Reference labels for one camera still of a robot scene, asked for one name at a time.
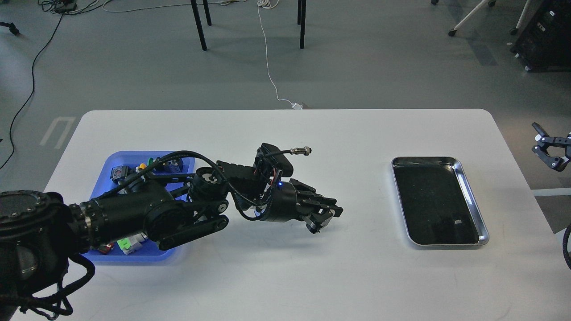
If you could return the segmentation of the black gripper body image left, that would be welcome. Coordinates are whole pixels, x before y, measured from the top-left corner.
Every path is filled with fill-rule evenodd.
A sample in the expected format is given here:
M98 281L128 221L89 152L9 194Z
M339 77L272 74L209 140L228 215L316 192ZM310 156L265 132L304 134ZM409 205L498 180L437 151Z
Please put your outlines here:
M268 222L303 221L312 211L303 201L312 193L313 188L301 181L280 181L275 185L269 203L259 209L259 219Z

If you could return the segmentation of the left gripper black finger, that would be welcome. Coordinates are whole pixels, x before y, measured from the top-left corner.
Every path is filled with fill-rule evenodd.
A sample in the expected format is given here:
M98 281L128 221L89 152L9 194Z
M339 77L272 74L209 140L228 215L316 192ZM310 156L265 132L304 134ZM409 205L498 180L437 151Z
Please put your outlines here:
M335 210L320 210L305 217L306 227L309 232L316 234L328 225L335 216Z
M344 209L336 204L336 199L323 196L314 187L297 179L291 178L290 183L296 192L295 209L299 218L309 217L312 214L320 215L323 211L332 217L341 217Z

